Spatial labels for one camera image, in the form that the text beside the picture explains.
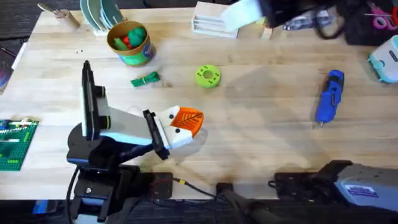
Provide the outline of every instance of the green lego baseplate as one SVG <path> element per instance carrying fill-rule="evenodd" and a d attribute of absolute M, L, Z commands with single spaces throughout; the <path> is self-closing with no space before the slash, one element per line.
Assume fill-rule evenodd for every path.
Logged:
<path fill-rule="evenodd" d="M 0 130 L 0 170 L 20 170 L 38 121 L 9 121 Z"/>

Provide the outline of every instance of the green rubber band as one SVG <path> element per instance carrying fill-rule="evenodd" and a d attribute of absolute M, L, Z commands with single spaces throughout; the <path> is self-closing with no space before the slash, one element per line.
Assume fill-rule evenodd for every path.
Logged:
<path fill-rule="evenodd" d="M 144 76 L 142 78 L 137 78 L 135 80 L 131 80 L 131 84 L 134 87 L 139 87 L 151 82 L 157 82 L 160 80 L 159 74 L 157 72 L 152 72 L 151 74 Z"/>
<path fill-rule="evenodd" d="M 216 87 L 221 80 L 221 72 L 214 65 L 204 65 L 198 68 L 195 76 L 198 85 L 204 88 Z"/>

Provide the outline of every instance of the paper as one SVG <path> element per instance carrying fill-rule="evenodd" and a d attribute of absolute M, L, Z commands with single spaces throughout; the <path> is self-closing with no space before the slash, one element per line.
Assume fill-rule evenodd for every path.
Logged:
<path fill-rule="evenodd" d="M 241 0 L 230 5 L 221 14 L 225 31 L 231 32 L 263 17 L 258 0 Z"/>

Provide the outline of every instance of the gray device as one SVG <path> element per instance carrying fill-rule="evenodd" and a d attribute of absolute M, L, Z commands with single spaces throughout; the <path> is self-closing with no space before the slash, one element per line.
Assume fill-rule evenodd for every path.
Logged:
<path fill-rule="evenodd" d="M 335 186 L 355 205 L 398 212 L 398 170 L 353 164 L 338 174 Z"/>

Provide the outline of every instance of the red toy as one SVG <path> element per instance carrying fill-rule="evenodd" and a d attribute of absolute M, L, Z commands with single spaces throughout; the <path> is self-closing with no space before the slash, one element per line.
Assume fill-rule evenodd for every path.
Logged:
<path fill-rule="evenodd" d="M 128 47 L 130 50 L 133 49 L 133 47 L 131 47 L 131 44 L 130 44 L 129 36 L 123 37 L 123 38 L 122 38 L 122 41 L 123 41 L 123 43 L 125 43 L 125 44 L 127 45 L 127 47 Z"/>
<path fill-rule="evenodd" d="M 125 44 L 130 44 L 129 36 L 125 36 L 122 41 Z"/>

